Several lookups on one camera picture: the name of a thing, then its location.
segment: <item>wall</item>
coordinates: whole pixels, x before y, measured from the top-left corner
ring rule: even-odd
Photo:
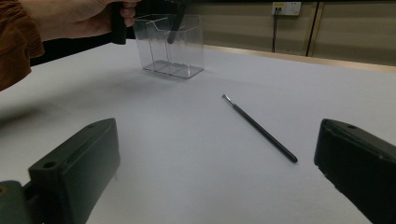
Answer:
[[[271,51],[272,4],[193,4],[203,15],[206,45]],[[279,17],[276,52],[396,66],[396,1],[325,3],[314,20],[314,3],[303,3],[299,17]]]

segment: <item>table surface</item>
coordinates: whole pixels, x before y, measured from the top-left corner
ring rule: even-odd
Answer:
[[[323,119],[393,145],[396,74],[205,49],[205,71],[143,71],[135,42],[33,67],[0,92],[0,180],[115,118],[121,166],[88,223],[370,223],[314,164]],[[228,94],[299,159],[221,99]]]

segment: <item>person's hand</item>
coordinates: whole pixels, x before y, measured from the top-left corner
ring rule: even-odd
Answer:
[[[111,30],[111,5],[123,2],[125,25],[134,24],[140,0],[19,0],[37,24],[41,40],[103,35]]]

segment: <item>power outlet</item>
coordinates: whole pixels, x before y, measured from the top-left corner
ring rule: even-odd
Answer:
[[[285,6],[285,16],[300,15],[301,2],[287,2]]]
[[[277,15],[285,15],[286,2],[273,2],[272,15],[275,15],[276,9]]]

